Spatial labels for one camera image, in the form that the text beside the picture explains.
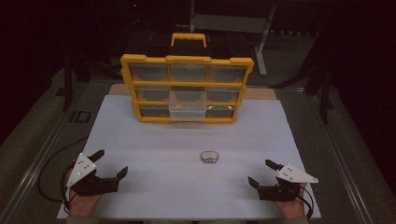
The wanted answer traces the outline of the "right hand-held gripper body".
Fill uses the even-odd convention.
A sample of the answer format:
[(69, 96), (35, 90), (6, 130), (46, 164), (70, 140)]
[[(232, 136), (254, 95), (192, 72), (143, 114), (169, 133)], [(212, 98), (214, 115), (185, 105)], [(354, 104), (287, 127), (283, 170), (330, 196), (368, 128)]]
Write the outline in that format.
[(259, 198), (265, 201), (292, 202), (300, 193), (302, 183), (318, 183), (318, 179), (309, 175), (293, 165), (283, 165), (276, 174), (277, 184), (274, 186), (259, 186), (257, 191)]

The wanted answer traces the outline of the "clear plastic drawer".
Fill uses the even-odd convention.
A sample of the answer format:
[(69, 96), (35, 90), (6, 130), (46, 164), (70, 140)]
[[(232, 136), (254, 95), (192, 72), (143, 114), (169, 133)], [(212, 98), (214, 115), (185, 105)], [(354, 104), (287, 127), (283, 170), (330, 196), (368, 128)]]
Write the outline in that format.
[(201, 122), (205, 118), (206, 107), (201, 105), (177, 105), (169, 108), (172, 121)]

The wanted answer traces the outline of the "metal floor rail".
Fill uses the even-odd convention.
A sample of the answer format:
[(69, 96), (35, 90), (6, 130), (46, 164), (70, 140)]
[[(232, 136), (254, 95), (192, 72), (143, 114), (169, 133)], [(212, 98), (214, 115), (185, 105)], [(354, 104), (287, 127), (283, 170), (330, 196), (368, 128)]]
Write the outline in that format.
[(64, 109), (64, 98), (55, 94), (60, 88), (60, 84), (53, 84), (0, 145), (0, 224), (9, 224), (23, 205), (87, 84), (72, 85), (73, 100), (68, 109)]
[(324, 123), (319, 114), (319, 102), (316, 96), (307, 95), (306, 96), (311, 109), (314, 113), (315, 121), (318, 123), (320, 128), (320, 133), (323, 136), (325, 142), (329, 146), (329, 152), (332, 156), (332, 161), (339, 174), (341, 181), (343, 183), (344, 189), (348, 196), (348, 199), (355, 211), (355, 214), (359, 220), (360, 224), (374, 224), (371, 215), (369, 214), (366, 204), (364, 203), (359, 188), (354, 180), (354, 176), (349, 172), (347, 168), (347, 163), (345, 162), (342, 153), (337, 145), (334, 136), (331, 132), (330, 127)]

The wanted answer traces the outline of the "person's right hand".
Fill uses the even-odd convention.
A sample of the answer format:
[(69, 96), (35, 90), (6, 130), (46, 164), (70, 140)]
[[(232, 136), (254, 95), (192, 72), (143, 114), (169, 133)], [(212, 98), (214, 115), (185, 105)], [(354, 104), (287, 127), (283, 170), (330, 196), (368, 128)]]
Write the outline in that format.
[(304, 217), (304, 190), (306, 184), (302, 183), (300, 185), (299, 196), (292, 202), (275, 202), (276, 208), (281, 213), (282, 217), (285, 219), (295, 219), (299, 217)]

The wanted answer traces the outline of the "black stand leg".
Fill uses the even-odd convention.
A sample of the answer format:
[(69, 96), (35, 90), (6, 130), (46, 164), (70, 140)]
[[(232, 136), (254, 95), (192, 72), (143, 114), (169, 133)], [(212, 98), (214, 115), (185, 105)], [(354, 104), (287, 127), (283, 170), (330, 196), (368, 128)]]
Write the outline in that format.
[(64, 111), (67, 111), (73, 101), (71, 54), (64, 55)]
[(331, 82), (331, 74), (329, 71), (325, 71), (323, 75), (323, 82), (321, 88), (321, 100), (320, 100), (320, 108), (319, 114), (325, 124), (328, 124), (328, 116), (327, 110), (329, 105), (329, 92), (330, 92), (330, 82)]

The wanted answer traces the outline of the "person's left hand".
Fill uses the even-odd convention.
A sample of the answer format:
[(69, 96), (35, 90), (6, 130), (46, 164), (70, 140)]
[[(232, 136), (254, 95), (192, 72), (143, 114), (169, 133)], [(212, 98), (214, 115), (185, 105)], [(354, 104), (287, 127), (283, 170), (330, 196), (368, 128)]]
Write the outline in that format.
[(79, 196), (72, 189), (69, 190), (69, 214), (76, 217), (91, 217), (103, 194), (93, 196)]

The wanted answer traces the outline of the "small white rounded case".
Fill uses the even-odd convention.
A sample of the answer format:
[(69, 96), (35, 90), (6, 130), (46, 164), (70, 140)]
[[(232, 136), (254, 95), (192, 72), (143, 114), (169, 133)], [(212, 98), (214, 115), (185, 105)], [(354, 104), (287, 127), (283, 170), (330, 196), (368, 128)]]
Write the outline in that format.
[(200, 157), (203, 163), (216, 163), (219, 160), (219, 153), (216, 151), (204, 151)]

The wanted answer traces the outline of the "yellow black drawer organizer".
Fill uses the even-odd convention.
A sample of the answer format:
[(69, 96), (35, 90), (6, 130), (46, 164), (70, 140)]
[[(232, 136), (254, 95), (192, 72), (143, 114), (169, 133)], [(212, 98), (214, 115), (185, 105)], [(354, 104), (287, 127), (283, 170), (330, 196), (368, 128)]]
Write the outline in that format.
[(241, 35), (136, 34), (120, 58), (141, 122), (172, 121), (170, 107), (206, 107), (201, 123), (232, 123), (254, 62)]

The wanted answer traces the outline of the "grey metal stand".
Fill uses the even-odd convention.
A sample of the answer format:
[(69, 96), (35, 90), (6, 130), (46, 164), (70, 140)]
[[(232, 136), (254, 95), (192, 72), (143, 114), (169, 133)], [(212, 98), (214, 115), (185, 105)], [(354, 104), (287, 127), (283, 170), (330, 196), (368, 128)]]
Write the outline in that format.
[(259, 75), (261, 77), (266, 77), (267, 69), (263, 58), (263, 50), (270, 33), (275, 12), (276, 4), (271, 4), (265, 19), (198, 14), (195, 12), (195, 0), (191, 0), (190, 32), (194, 33), (196, 30), (212, 30), (261, 34), (261, 42), (254, 47), (254, 56), (256, 58)]

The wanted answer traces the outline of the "white table mat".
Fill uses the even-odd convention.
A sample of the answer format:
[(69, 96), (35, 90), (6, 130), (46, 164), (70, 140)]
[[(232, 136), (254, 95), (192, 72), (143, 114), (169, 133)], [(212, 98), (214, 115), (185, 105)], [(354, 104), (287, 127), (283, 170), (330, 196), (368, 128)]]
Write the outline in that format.
[[(266, 160), (304, 166), (277, 100), (244, 101), (234, 123), (159, 124), (138, 121), (130, 97), (108, 95), (84, 152), (99, 149), (99, 176), (128, 167), (118, 192), (105, 195), (95, 212), (116, 220), (276, 218), (276, 207), (260, 200), (248, 177), (273, 186), (276, 173)], [(219, 160), (203, 163), (204, 151), (218, 152)]]

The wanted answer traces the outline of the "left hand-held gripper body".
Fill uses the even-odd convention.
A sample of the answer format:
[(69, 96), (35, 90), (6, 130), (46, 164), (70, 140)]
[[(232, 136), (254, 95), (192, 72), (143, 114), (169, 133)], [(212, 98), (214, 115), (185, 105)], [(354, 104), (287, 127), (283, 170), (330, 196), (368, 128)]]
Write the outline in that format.
[(93, 196), (117, 192), (120, 180), (115, 177), (101, 178), (96, 175), (96, 164), (89, 156), (80, 153), (72, 163), (72, 173), (66, 181), (66, 186), (79, 196)]

